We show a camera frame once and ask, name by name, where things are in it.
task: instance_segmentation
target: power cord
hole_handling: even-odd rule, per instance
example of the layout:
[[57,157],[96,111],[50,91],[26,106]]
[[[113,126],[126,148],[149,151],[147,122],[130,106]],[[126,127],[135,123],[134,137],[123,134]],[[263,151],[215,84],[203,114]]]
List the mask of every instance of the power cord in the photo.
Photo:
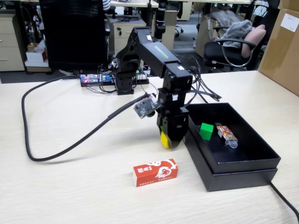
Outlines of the power cord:
[[36,90],[39,87],[42,87],[46,84],[61,80],[61,79],[80,79],[80,77],[78,76],[66,76],[66,77],[60,77],[60,78],[55,78],[52,79],[48,82],[42,83],[40,85],[37,85],[35,87],[33,87],[32,89],[28,90],[22,97],[22,102],[21,102],[21,107],[22,107],[22,115],[23,115],[23,122],[24,122],[24,131],[25,131],[25,145],[26,145],[26,151],[28,154],[28,157],[35,162],[42,162],[42,161],[48,161],[48,160],[52,160],[55,159],[69,151],[71,151],[73,148],[77,147],[78,145],[80,145],[82,142],[84,142],[86,139],[88,139],[90,136],[92,136],[94,133],[96,133],[101,127],[103,127],[108,121],[110,121],[112,118],[116,117],[117,115],[119,115],[121,112],[123,112],[124,110],[128,109],[130,106],[134,105],[135,103],[139,102],[140,100],[146,98],[149,96],[148,93],[145,93],[143,96],[138,97],[135,100],[132,100],[131,102],[125,104],[124,106],[122,106],[121,108],[119,108],[118,110],[116,110],[115,112],[113,112],[112,114],[110,114],[102,123],[100,123],[95,129],[93,129],[90,133],[88,133],[86,136],[84,136],[83,138],[81,138],[79,141],[77,141],[75,144],[71,145],[70,147],[68,147],[67,149],[61,151],[60,153],[57,153],[55,155],[49,156],[49,157],[45,157],[45,158],[35,158],[30,150],[30,146],[29,146],[29,138],[28,138],[28,125],[27,125],[27,119],[26,119],[26,112],[25,112],[25,98],[26,96],[31,93],[33,90]]
[[198,83],[196,84],[196,89],[191,86],[191,88],[194,91],[194,96],[184,105],[184,107],[187,107],[190,105],[190,103],[194,100],[194,98],[196,97],[196,95],[198,94],[202,100],[205,103],[208,103],[207,100],[202,96],[202,95],[208,95],[210,96],[212,99],[216,100],[217,102],[219,102],[219,100],[222,98],[221,96],[219,96],[218,94],[216,94],[214,91],[212,91],[211,89],[209,89],[207,87],[207,85],[204,83],[204,81],[201,78],[201,67],[199,65],[199,62],[196,60],[195,57],[190,56],[190,55],[178,55],[173,53],[175,56],[178,57],[183,57],[183,58],[188,58],[188,59],[192,59],[196,62],[196,66],[192,66],[190,69],[188,69],[188,71],[195,77],[195,79],[192,81],[192,84]]
[[286,203],[287,206],[290,207],[290,209],[295,213],[298,223],[299,223],[299,212],[295,209],[294,206],[292,206],[292,204],[279,192],[279,190],[274,186],[274,184],[272,182],[270,182],[270,186],[273,188],[273,190],[275,191],[276,194],[278,194],[278,196],[284,201],[284,203]]

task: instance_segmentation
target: red and white package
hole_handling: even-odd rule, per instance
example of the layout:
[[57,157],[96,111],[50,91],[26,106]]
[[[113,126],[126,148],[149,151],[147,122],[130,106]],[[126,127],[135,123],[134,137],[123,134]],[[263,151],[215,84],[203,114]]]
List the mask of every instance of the red and white package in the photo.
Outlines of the red and white package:
[[173,159],[133,167],[135,187],[176,178],[178,166]]

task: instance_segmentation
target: robotic arm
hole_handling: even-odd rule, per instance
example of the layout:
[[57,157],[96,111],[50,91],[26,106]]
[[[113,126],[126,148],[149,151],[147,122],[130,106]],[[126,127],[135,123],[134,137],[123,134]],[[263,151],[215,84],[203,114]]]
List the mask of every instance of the robotic arm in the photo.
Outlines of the robotic arm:
[[133,77],[143,60],[160,78],[158,89],[157,125],[165,147],[175,148],[188,130],[188,110],[184,108],[186,93],[191,89],[192,75],[159,41],[153,41],[149,27],[137,27],[131,32],[126,47],[114,60],[115,85],[121,94],[133,94]]

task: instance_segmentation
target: light wood tabletop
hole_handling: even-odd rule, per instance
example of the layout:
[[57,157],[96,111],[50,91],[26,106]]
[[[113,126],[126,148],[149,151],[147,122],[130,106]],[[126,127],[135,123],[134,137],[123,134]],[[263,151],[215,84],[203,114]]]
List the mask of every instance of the light wood tabletop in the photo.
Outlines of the light wood tabletop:
[[[204,3],[222,3],[222,4],[240,4],[248,5],[251,4],[251,0],[176,0],[176,1],[192,1],[192,2],[204,2]],[[256,1],[255,5],[261,5],[261,1]]]
[[[257,71],[202,78],[281,156],[273,183],[298,209],[299,97]],[[162,86],[160,78],[150,82]],[[157,116],[140,119],[133,108],[67,154],[48,162],[31,161],[21,98],[37,84],[0,84],[1,224],[296,223],[270,186],[207,192],[184,143],[164,148]],[[143,87],[155,92],[151,85]],[[40,158],[66,149],[142,94],[140,86],[134,95],[96,94],[81,88],[79,81],[34,90],[25,101],[32,154]],[[203,103],[199,97],[193,102]],[[134,186],[133,166],[170,158],[178,165],[177,178]]]

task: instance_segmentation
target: drawer cabinet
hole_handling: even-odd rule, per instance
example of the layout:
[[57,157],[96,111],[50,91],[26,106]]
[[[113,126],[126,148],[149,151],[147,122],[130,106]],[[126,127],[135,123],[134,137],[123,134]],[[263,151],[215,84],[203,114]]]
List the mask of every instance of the drawer cabinet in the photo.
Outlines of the drawer cabinet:
[[114,55],[124,49],[127,45],[128,38],[134,27],[145,27],[146,24],[142,19],[132,22],[118,22],[117,19],[108,18],[110,26],[109,36],[109,54]]
[[0,71],[25,70],[25,46],[14,14],[0,14]]

